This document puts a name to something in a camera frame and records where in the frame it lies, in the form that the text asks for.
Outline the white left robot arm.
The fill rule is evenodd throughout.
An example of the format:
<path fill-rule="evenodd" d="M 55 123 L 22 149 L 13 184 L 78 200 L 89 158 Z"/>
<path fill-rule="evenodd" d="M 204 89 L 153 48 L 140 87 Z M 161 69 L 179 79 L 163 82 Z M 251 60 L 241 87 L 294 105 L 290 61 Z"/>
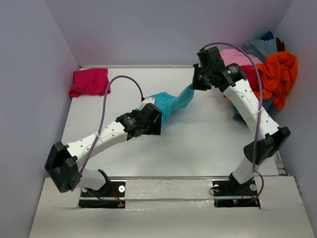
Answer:
<path fill-rule="evenodd" d="M 60 193 L 79 187 L 104 196 L 109 192 L 111 181 L 103 170 L 88 169 L 88 160 L 132 138 L 160 135 L 161 119 L 162 111 L 148 103 L 141 110 L 117 117 L 100 132 L 66 145 L 57 142 L 50 150 L 45 170 Z"/>

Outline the turquoise t-shirt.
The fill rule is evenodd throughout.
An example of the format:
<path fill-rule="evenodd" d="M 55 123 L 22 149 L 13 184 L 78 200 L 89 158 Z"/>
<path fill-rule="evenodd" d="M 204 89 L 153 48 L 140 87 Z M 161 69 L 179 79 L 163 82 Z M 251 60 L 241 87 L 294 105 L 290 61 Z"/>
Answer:
<path fill-rule="evenodd" d="M 155 105 L 161 110 L 161 128 L 164 127 L 167 119 L 176 110 L 186 108 L 194 98 L 194 89 L 189 84 L 178 96 L 172 96 L 167 92 L 160 92 L 158 94 L 151 95 L 150 98 L 154 98 Z"/>

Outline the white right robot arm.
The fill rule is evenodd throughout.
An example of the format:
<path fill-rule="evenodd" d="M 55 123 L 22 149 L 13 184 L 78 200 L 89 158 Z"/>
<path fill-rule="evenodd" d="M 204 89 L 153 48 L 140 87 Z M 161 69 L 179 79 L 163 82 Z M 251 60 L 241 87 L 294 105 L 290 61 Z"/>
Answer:
<path fill-rule="evenodd" d="M 262 107 L 242 68 L 232 63 L 225 65 L 218 47 L 203 47 L 197 53 L 192 89 L 207 91 L 217 88 L 228 98 L 242 116 L 255 139 L 243 148 L 244 158 L 230 174 L 220 190 L 240 194 L 255 173 L 272 157 L 290 136 L 288 127 L 280 127 Z"/>

